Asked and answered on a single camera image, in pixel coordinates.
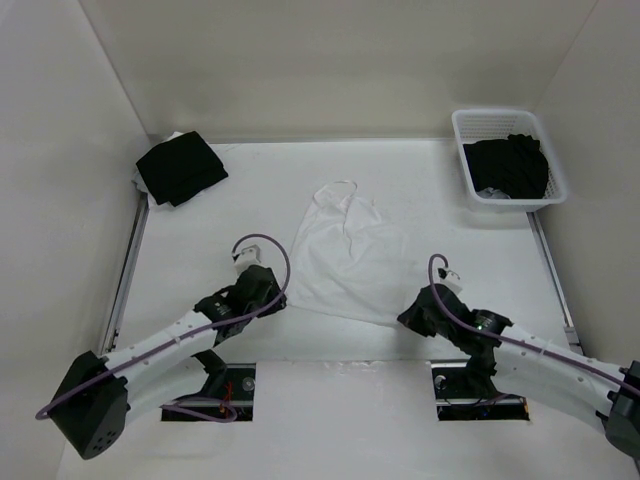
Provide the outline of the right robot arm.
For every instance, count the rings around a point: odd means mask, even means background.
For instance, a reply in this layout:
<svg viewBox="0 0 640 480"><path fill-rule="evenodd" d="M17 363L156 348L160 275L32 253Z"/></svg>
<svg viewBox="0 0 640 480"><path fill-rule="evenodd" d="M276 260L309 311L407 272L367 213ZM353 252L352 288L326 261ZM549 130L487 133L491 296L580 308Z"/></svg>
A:
<svg viewBox="0 0 640 480"><path fill-rule="evenodd" d="M464 384L483 396L493 389L546 405L603 434L639 458L639 362L604 363L544 341L489 310L470 310L447 286L420 290L397 317L423 337L440 336L469 356Z"/></svg>

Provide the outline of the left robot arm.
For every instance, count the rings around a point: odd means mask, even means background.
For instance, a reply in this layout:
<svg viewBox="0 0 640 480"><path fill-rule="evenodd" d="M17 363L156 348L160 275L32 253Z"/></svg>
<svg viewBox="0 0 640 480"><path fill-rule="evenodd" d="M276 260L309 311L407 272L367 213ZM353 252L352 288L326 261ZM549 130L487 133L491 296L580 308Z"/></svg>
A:
<svg viewBox="0 0 640 480"><path fill-rule="evenodd" d="M183 412L187 399L219 395L226 365L215 347L285 306L273 270L251 265L235 284L147 339L102 357L91 351L76 357L44 415L82 459L93 459L147 411Z"/></svg>

